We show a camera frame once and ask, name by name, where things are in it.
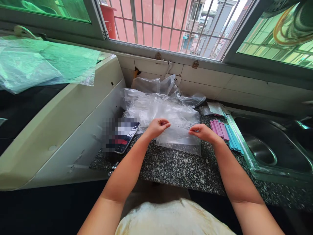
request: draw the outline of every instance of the window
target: window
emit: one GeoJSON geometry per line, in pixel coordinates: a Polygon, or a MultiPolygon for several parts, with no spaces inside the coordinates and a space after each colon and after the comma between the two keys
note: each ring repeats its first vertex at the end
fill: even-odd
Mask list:
{"type": "Polygon", "coordinates": [[[0,0],[0,29],[313,88],[311,12],[312,0],[0,0]]]}
{"type": "Polygon", "coordinates": [[[103,23],[94,0],[0,0],[0,28],[27,27],[34,34],[85,44],[104,40],[103,23]]]}
{"type": "Polygon", "coordinates": [[[251,3],[223,63],[265,72],[272,81],[310,85],[313,78],[313,1],[251,3]]]}
{"type": "Polygon", "coordinates": [[[107,0],[119,41],[220,61],[251,0],[107,0]]]}
{"type": "Polygon", "coordinates": [[[91,22],[83,0],[0,0],[0,7],[91,22]]]}
{"type": "Polygon", "coordinates": [[[263,13],[237,53],[313,68],[312,1],[263,13]]]}

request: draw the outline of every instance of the black floor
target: black floor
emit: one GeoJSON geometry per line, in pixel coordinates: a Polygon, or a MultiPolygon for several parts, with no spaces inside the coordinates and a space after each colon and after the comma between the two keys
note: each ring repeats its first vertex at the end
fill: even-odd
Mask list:
{"type": "MultiPolygon", "coordinates": [[[[76,234],[106,181],[0,192],[0,234],[76,234]]],[[[227,197],[189,191],[191,199],[242,234],[227,197]]],[[[285,234],[296,234],[284,210],[269,207],[285,234]]],[[[312,218],[304,213],[303,221],[312,218]]]]}

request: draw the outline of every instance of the hand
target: hand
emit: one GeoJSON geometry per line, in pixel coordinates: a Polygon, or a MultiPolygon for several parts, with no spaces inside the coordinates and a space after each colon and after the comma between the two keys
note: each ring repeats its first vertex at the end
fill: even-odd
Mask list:
{"type": "Polygon", "coordinates": [[[214,131],[212,131],[210,128],[208,128],[205,124],[196,124],[193,127],[190,128],[189,134],[197,136],[199,139],[202,139],[204,141],[208,141],[211,144],[214,144],[220,140],[222,140],[221,137],[219,137],[214,131]]]}
{"type": "Polygon", "coordinates": [[[163,133],[166,128],[171,126],[170,122],[165,118],[155,118],[151,121],[149,127],[144,132],[151,140],[163,133]]]}

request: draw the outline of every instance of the white tile wall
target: white tile wall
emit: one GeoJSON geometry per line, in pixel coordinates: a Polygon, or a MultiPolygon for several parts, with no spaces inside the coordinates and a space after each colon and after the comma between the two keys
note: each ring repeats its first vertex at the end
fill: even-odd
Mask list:
{"type": "Polygon", "coordinates": [[[229,73],[203,68],[194,69],[191,66],[184,65],[181,77],[186,81],[224,88],[233,76],[229,73]]]}
{"type": "Polygon", "coordinates": [[[313,91],[282,84],[234,75],[226,89],[242,91],[285,101],[306,101],[313,99],[313,91]]]}
{"type": "MultiPolygon", "coordinates": [[[[169,66],[167,64],[156,64],[154,62],[135,59],[135,66],[142,72],[157,74],[165,76],[169,66]]],[[[183,70],[182,64],[173,63],[173,67],[170,71],[171,74],[180,76],[183,70]]]]}
{"type": "MultiPolygon", "coordinates": [[[[118,54],[126,86],[130,87],[135,66],[140,77],[164,79],[168,65],[132,59],[118,54]]],[[[182,77],[179,88],[192,95],[203,93],[207,98],[292,115],[305,113],[302,101],[313,100],[313,91],[203,68],[173,63],[171,74],[182,77]]]]}
{"type": "Polygon", "coordinates": [[[286,101],[228,89],[223,89],[216,99],[274,112],[281,112],[288,106],[286,101]]]}
{"type": "Polygon", "coordinates": [[[120,63],[121,68],[135,70],[134,59],[120,56],[120,55],[117,55],[117,59],[118,59],[118,62],[120,63]]]}
{"type": "Polygon", "coordinates": [[[222,88],[203,85],[200,83],[189,82],[182,80],[179,85],[179,89],[186,95],[193,95],[196,92],[204,94],[207,98],[215,100],[221,92],[222,88]]]}

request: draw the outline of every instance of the window frame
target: window frame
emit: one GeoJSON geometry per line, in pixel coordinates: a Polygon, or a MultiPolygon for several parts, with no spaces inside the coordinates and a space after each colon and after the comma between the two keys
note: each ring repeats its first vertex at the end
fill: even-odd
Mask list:
{"type": "Polygon", "coordinates": [[[253,8],[243,19],[241,27],[229,44],[222,62],[233,66],[260,70],[270,74],[280,74],[299,80],[313,81],[313,69],[258,56],[237,53],[237,50],[260,18],[260,15],[266,9],[264,7],[266,5],[263,5],[264,3],[265,0],[262,0],[262,3],[261,0],[255,2],[253,8]]]}
{"type": "Polygon", "coordinates": [[[60,40],[73,40],[75,36],[88,37],[99,40],[107,38],[105,28],[100,20],[98,11],[95,10],[94,0],[83,0],[90,23],[75,21],[71,19],[43,15],[26,11],[0,8],[0,28],[12,30],[15,25],[21,25],[34,34],[44,33],[49,37],[60,40]]]}
{"type": "MultiPolygon", "coordinates": [[[[103,48],[106,50],[111,51],[117,51],[121,53],[128,53],[138,56],[144,56],[148,58],[155,58],[156,53],[161,53],[162,59],[166,61],[171,61],[173,63],[179,63],[184,65],[192,66],[194,61],[199,62],[198,68],[203,69],[209,69],[224,73],[230,73],[234,75],[259,79],[263,81],[268,82],[274,82],[279,84],[284,84],[288,86],[295,86],[300,87],[304,89],[310,89],[313,90],[313,80],[308,79],[308,75],[302,76],[302,74],[306,73],[312,73],[310,69],[307,68],[299,68],[298,66],[292,66],[292,65],[286,65],[288,66],[288,73],[286,73],[286,69],[278,70],[277,68],[280,68],[279,66],[275,66],[275,70],[269,70],[268,68],[265,68],[262,64],[260,66],[255,66],[255,64],[252,61],[258,61],[261,60],[267,60],[264,58],[259,58],[255,56],[246,56],[246,58],[241,59],[238,61],[233,61],[231,58],[232,56],[236,56],[235,53],[237,51],[237,48],[241,45],[243,40],[246,38],[250,30],[253,28],[255,22],[259,19],[263,11],[273,2],[273,0],[256,0],[254,2],[253,7],[250,7],[248,9],[247,16],[242,19],[242,23],[240,25],[240,30],[236,33],[234,36],[233,42],[229,43],[228,48],[226,50],[226,54],[223,58],[223,60],[216,61],[208,58],[203,58],[195,55],[186,55],[178,52],[172,52],[163,50],[160,48],[152,48],[148,46],[143,46],[139,44],[133,44],[129,42],[122,42],[114,39],[109,39],[108,32],[106,30],[104,21],[102,20],[102,12],[100,10],[100,5],[98,0],[84,0],[87,12],[89,14],[89,17],[91,19],[91,25],[93,30],[95,30],[96,34],[90,34],[89,31],[86,31],[82,33],[82,30],[77,31],[73,27],[71,20],[66,19],[60,19],[55,17],[49,17],[49,16],[43,16],[41,17],[49,17],[53,18],[54,20],[57,19],[59,23],[63,23],[65,25],[61,25],[61,27],[58,27],[56,24],[54,25],[54,28],[47,28],[47,27],[39,27],[36,23],[32,21],[28,21],[28,24],[25,23],[22,24],[23,26],[27,27],[30,31],[32,31],[34,34],[38,33],[45,33],[47,35],[47,38],[51,41],[64,41],[64,43],[71,42],[76,44],[81,44],[85,46],[92,46],[96,48],[103,48]],[[295,71],[303,71],[301,76],[299,74],[297,76],[294,76],[295,71]]],[[[82,26],[82,22],[75,22],[74,24],[76,27],[82,26]]],[[[20,24],[17,21],[16,22],[9,22],[6,20],[3,21],[3,16],[0,16],[0,28],[5,30],[13,30],[14,26],[16,24],[20,24]]]]}

